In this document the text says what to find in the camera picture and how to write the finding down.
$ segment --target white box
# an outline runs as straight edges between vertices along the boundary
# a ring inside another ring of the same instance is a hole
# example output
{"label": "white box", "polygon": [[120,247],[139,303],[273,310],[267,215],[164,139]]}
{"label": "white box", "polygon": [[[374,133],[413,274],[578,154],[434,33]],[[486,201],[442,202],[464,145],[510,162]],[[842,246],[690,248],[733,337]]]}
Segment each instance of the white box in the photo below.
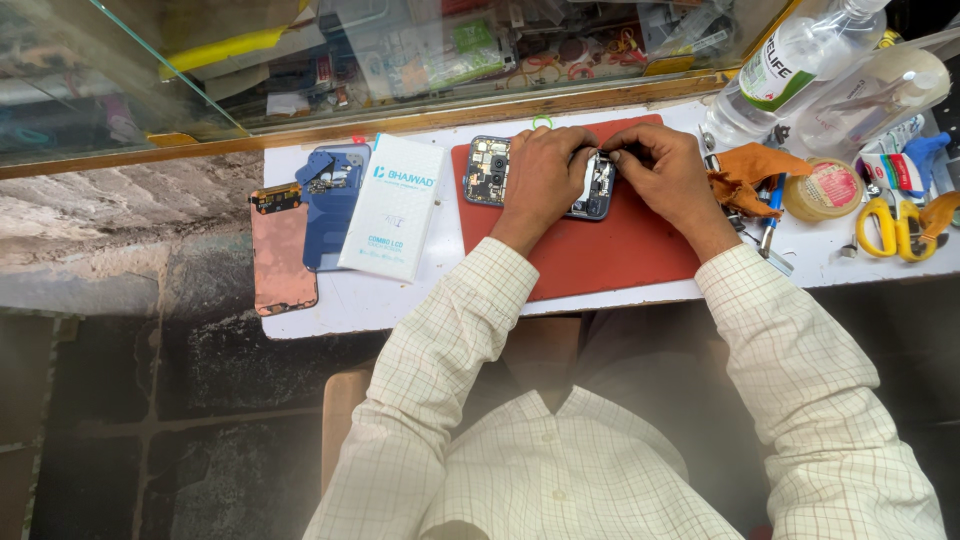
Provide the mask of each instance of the white box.
{"label": "white box", "polygon": [[339,266],[413,282],[446,149],[378,134]]}

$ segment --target white checkered shirt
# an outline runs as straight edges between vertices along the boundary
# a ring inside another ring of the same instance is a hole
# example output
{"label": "white checkered shirt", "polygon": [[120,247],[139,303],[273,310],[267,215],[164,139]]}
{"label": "white checkered shirt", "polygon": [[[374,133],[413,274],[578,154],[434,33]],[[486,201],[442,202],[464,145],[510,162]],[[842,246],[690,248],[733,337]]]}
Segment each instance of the white checkered shirt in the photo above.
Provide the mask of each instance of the white checkered shirt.
{"label": "white checkered shirt", "polygon": [[[305,540],[741,538],[657,430],[582,388],[556,415],[525,394],[450,442],[538,276],[486,238],[397,324]],[[747,245],[696,280],[756,432],[776,445],[774,538],[945,538],[930,482],[870,390],[873,364],[836,321]]]}

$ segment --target red repair mat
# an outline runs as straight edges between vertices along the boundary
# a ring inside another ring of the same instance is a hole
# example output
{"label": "red repair mat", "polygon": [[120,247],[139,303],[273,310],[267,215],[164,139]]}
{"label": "red repair mat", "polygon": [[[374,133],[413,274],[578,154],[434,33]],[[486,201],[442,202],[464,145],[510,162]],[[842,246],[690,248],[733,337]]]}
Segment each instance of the red repair mat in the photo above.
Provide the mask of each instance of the red repair mat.
{"label": "red repair mat", "polygon": [[[601,144],[637,122],[663,123],[659,114],[584,126]],[[469,145],[455,146],[453,178],[467,173]],[[503,209],[468,203],[459,187],[460,225],[469,253],[490,234]],[[600,221],[561,218],[530,253],[540,280],[530,300],[692,278],[700,267],[693,249],[672,225],[650,210],[626,180],[613,183],[610,212]]]}

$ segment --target glass pane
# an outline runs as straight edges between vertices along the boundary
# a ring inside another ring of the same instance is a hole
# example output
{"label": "glass pane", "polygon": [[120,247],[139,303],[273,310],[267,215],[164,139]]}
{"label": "glass pane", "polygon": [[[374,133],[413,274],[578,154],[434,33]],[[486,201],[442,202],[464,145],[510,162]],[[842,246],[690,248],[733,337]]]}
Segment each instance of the glass pane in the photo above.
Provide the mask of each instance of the glass pane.
{"label": "glass pane", "polygon": [[229,116],[264,133],[735,67],[788,0],[104,3]]}
{"label": "glass pane", "polygon": [[0,165],[247,136],[157,64],[85,0],[0,0]]}

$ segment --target workbench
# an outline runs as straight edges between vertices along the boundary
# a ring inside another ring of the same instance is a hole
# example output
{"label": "workbench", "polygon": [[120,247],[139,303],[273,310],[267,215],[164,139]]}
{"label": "workbench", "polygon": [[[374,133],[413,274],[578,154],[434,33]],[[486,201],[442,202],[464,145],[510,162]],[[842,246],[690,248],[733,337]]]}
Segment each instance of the workbench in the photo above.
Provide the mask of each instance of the workbench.
{"label": "workbench", "polygon": [[[629,106],[579,112],[554,116],[552,121],[554,127],[576,126],[655,112],[663,117],[666,126],[697,135],[697,125],[704,123],[707,111],[707,106],[702,102],[709,103],[708,99],[709,96],[706,99],[689,98],[669,107]],[[418,142],[437,144],[449,150],[459,144],[469,144],[477,135],[509,137],[530,128],[531,120],[525,119],[438,130],[406,137]],[[342,141],[265,150],[264,186],[293,182],[294,173],[306,163],[315,147],[339,142]],[[808,156],[808,152],[795,137],[787,139],[784,146],[795,156]],[[726,149],[718,147],[715,152]],[[702,143],[701,152],[707,153]],[[465,256],[456,199],[462,196],[461,179],[453,177],[449,153],[446,159],[437,195],[439,205],[434,208],[414,283],[398,282],[356,271],[321,273],[317,275],[319,302],[309,309],[264,317],[264,332],[272,339],[292,339],[388,329],[426,298],[440,276]],[[855,210],[843,218],[820,223],[805,223],[789,213],[784,214],[774,236],[773,250],[793,264],[795,270],[790,277],[793,283],[801,287],[822,287],[945,275],[960,270],[960,231],[953,227],[948,227],[948,231],[955,238],[932,258],[923,262],[909,264],[896,257],[873,258],[863,253],[863,250],[860,250],[856,258],[842,257],[840,248],[851,242],[853,224],[858,212],[859,210]],[[747,232],[760,238],[758,220],[745,221],[748,225]],[[745,234],[741,237],[754,244]],[[703,298],[703,295],[697,284],[693,280],[683,280],[529,302],[523,307],[521,316],[698,298]]]}

